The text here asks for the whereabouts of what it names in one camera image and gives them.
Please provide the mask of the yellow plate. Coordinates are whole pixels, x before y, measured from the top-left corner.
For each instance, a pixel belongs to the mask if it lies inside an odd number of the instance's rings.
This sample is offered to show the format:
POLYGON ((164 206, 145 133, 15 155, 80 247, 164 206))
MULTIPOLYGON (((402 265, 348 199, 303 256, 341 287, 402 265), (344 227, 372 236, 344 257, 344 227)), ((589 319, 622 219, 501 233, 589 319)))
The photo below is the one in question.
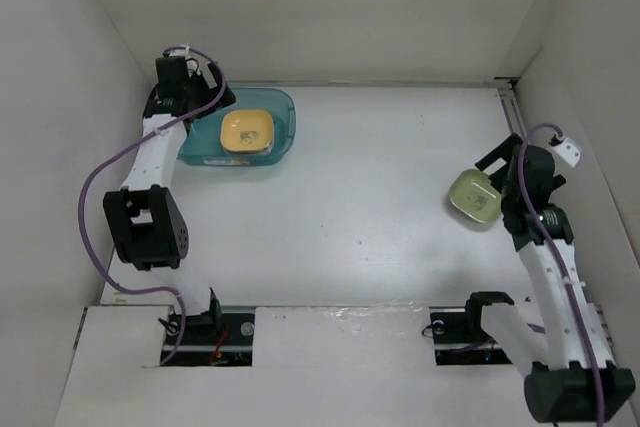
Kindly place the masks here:
POLYGON ((238 109, 227 113, 220 128, 220 143, 230 154, 264 154, 275 136, 272 115, 263 109, 238 109))

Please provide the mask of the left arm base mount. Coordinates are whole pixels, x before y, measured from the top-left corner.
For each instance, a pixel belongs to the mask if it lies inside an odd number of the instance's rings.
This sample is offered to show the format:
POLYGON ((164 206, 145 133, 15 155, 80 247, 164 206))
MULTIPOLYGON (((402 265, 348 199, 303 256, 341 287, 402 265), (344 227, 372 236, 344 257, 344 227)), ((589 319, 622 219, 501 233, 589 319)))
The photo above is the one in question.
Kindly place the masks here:
POLYGON ((180 316, 159 319, 165 329, 160 354, 164 367, 251 367, 255 332, 254 307, 223 307, 211 294, 209 310, 188 316, 178 341, 180 316))

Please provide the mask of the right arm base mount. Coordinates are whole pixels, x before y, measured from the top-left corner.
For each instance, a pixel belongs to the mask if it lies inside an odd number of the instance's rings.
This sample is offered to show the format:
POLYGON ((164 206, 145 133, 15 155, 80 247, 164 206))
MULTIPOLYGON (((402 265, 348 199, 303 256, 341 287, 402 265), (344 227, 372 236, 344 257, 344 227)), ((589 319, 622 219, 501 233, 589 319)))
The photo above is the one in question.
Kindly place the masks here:
POLYGON ((438 366, 511 364, 493 338, 483 331, 471 330, 462 311, 431 312, 421 335, 432 341, 438 366))

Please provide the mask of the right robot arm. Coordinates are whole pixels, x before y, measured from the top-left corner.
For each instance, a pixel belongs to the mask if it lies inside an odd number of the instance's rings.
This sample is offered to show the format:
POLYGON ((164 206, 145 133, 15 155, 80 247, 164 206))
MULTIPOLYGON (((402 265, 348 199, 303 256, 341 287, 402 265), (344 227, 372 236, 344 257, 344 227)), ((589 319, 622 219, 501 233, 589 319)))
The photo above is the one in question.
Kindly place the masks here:
POLYGON ((504 292, 474 292, 462 328, 473 340, 498 343, 523 378, 527 408, 538 423, 609 422, 636 390, 632 371, 616 364, 595 306, 584 294, 575 262, 574 233, 565 211, 551 201, 563 186, 554 158, 570 166, 580 152, 556 134, 550 147, 510 135, 476 163, 501 194, 505 229, 526 268, 542 321, 540 332, 504 292))

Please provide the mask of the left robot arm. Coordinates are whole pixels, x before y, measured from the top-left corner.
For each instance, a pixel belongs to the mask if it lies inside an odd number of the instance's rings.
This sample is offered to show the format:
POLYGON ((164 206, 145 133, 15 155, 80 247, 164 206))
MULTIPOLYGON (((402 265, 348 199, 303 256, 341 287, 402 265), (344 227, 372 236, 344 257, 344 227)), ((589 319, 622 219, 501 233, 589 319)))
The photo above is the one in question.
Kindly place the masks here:
POLYGON ((103 197, 103 208, 116 254, 150 279, 147 287, 123 288, 129 296, 171 294, 185 313, 188 331, 201 343, 222 334, 222 313, 212 288, 188 274, 186 221, 170 191, 178 154, 193 122, 235 103, 219 66, 200 68, 203 53, 170 47, 156 59, 157 83, 142 114, 142 137, 133 165, 116 191, 103 197))

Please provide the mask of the green plate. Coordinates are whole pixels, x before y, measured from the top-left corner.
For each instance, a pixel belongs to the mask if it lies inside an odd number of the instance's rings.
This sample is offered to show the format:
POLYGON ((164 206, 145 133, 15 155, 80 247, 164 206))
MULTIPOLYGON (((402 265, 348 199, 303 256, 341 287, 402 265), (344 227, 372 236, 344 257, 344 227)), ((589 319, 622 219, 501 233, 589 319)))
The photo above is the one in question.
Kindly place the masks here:
POLYGON ((490 229, 501 217, 501 194, 478 169, 462 171, 445 195, 445 204, 461 221, 478 230, 490 229))

